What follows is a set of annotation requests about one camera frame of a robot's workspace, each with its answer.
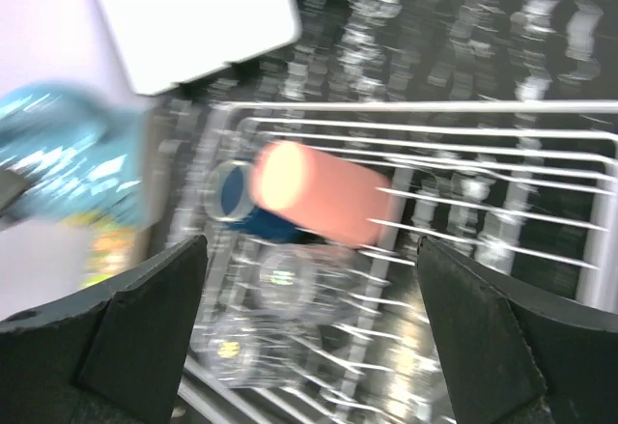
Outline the dark blue mug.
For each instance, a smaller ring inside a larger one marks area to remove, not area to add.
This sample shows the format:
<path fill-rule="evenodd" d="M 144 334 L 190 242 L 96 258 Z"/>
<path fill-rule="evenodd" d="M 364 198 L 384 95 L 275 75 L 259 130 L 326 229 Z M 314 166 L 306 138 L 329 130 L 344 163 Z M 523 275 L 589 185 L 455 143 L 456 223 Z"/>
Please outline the dark blue mug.
<path fill-rule="evenodd" d="M 292 222 L 258 206 L 250 193 L 254 164 L 249 159 L 219 162 L 204 183 L 206 215 L 225 229 L 276 243 L 310 243 L 314 239 Z"/>

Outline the light blue mug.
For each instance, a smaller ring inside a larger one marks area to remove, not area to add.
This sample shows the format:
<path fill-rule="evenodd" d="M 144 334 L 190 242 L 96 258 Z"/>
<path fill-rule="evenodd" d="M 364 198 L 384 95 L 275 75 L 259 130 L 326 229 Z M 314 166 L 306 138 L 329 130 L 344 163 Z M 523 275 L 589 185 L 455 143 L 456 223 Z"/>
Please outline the light blue mug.
<path fill-rule="evenodd" d="M 149 114 L 79 86 L 39 83 L 1 98 L 1 213 L 12 220 L 149 220 Z"/>

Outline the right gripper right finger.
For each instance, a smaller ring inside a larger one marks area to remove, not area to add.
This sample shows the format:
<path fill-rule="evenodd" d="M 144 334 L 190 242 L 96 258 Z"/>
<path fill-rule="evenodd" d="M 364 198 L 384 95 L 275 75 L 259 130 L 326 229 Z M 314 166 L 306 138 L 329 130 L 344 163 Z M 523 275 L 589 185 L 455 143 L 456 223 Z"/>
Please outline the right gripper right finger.
<path fill-rule="evenodd" d="M 614 423 L 617 317 L 419 243 L 417 273 L 460 423 Z"/>

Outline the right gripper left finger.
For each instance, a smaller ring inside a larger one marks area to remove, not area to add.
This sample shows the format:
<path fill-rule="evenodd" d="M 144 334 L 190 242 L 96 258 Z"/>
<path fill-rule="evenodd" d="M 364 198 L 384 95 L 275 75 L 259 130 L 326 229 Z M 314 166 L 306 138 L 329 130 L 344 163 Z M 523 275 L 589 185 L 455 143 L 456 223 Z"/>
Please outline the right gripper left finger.
<path fill-rule="evenodd" d="M 207 263 L 194 236 L 3 320 L 2 422 L 169 422 Z"/>

